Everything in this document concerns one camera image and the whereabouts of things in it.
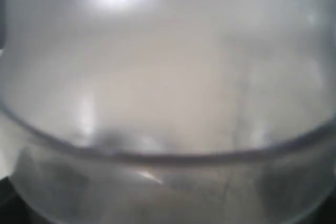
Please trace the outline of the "clear plastic shaker bottle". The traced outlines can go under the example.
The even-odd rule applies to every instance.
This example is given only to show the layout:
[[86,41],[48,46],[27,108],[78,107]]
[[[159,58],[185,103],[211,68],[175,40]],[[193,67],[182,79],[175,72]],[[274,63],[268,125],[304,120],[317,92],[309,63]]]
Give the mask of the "clear plastic shaker bottle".
[[9,180],[52,223],[295,223],[335,186],[335,0],[5,0]]

